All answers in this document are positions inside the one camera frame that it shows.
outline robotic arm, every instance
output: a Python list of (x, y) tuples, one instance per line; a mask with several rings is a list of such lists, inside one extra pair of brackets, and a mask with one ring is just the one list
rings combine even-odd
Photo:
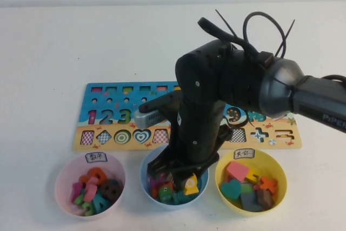
[[(283, 36), (282, 57), (258, 52), (247, 41), (247, 21), (254, 15), (278, 27)], [(217, 40), (178, 59), (175, 72), (181, 90), (149, 101), (135, 113), (142, 129), (164, 119), (171, 123), (169, 145), (148, 165), (148, 174), (171, 173), (179, 189), (192, 174), (199, 178), (219, 159), (217, 151), (232, 136), (232, 129), (220, 126), (226, 103), (273, 118), (301, 114), (346, 133), (346, 77), (306, 76), (296, 62), (283, 59), (287, 36), (270, 16), (250, 14), (244, 22), (244, 39), (228, 24), (233, 35), (205, 18), (198, 24)]]

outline number 3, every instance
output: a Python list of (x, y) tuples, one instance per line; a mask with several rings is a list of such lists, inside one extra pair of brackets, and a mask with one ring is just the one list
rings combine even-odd
[(124, 119), (119, 119), (118, 120), (118, 124), (130, 123), (130, 121), (131, 121), (131, 110), (129, 110), (129, 109), (121, 109), (119, 112), (121, 113), (121, 118), (124, 118)]

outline white table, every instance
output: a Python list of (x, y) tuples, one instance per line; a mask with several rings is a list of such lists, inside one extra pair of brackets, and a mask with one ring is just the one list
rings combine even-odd
[[(57, 174), (79, 154), (72, 139), (85, 85), (175, 80), (176, 60), (212, 39), (199, 18), (225, 28), (214, 8), (240, 35), (252, 11), (268, 12), (285, 31), (295, 18), (286, 58), (309, 75), (346, 74), (342, 2), (0, 9), (0, 230), (344, 230), (346, 135), (300, 116), (303, 148), (267, 151), (289, 184), (271, 213), (244, 218), (224, 206), (215, 165), (199, 201), (163, 212), (139, 186), (147, 151), (112, 152), (127, 174), (115, 214), (80, 222), (56, 205)], [(263, 21), (249, 23), (249, 39), (258, 50), (274, 52), (280, 36)]]

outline wooden puzzle board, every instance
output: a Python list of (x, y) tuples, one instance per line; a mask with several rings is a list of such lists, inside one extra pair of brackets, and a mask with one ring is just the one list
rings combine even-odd
[[(79, 116), (74, 150), (147, 150), (168, 143), (169, 121), (138, 129), (134, 113), (138, 106), (179, 89), (177, 82), (89, 83)], [(244, 110), (226, 105), (221, 124), (239, 124)], [(248, 123), (236, 129), (221, 149), (296, 149), (302, 147), (293, 114), (269, 118), (249, 112)]]

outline gray foam piece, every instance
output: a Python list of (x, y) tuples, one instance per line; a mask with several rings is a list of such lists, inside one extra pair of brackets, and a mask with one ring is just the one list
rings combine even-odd
[(246, 192), (240, 194), (243, 209), (250, 212), (261, 212), (264, 208), (257, 202), (257, 194), (255, 192)]

